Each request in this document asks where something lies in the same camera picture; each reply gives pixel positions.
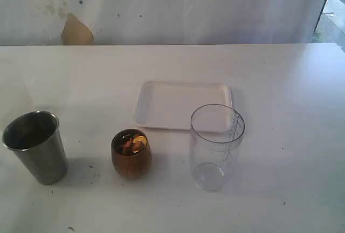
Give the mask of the white backdrop cloth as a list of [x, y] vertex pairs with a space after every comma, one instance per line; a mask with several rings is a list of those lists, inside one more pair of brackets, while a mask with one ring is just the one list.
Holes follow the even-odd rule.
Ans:
[[325, 0], [1, 0], [2, 45], [58, 45], [74, 15], [101, 45], [308, 42]]

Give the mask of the stainless steel cup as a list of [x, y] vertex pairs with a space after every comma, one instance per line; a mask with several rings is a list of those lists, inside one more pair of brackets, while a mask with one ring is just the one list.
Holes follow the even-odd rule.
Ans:
[[40, 184], [54, 184], [67, 174], [59, 119], [51, 112], [34, 111], [19, 116], [5, 128], [2, 142]]

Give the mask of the brown food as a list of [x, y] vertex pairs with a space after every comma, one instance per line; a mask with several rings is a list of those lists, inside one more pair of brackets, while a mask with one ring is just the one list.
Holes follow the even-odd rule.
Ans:
[[147, 145], [147, 138], [139, 134], [127, 134], [120, 137], [115, 150], [123, 156], [132, 156], [141, 152]]

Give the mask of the brown wooden cup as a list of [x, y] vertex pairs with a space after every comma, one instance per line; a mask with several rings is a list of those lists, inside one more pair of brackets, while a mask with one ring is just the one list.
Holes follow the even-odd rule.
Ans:
[[120, 137], [127, 134], [139, 134], [145, 136], [146, 138], [147, 136], [144, 134], [144, 132], [131, 128], [117, 133], [111, 142], [111, 156], [116, 172], [125, 179], [134, 180], [145, 175], [150, 170], [152, 154], [148, 138], [146, 147], [138, 154], [132, 156], [123, 156], [119, 154], [115, 148], [120, 141]]

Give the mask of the clear plastic measuring cup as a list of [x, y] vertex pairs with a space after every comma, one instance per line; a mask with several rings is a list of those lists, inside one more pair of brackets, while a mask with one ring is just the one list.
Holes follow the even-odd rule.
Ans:
[[217, 191], [228, 182], [245, 128], [240, 113], [226, 105], [207, 104], [192, 113], [189, 164], [193, 180], [202, 189]]

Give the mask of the white rectangular tray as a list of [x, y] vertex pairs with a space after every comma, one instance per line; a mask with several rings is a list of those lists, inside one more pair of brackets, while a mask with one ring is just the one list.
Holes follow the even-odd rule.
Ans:
[[218, 83], [146, 81], [134, 121], [145, 128], [189, 130], [192, 113], [207, 104], [232, 107], [230, 88]]

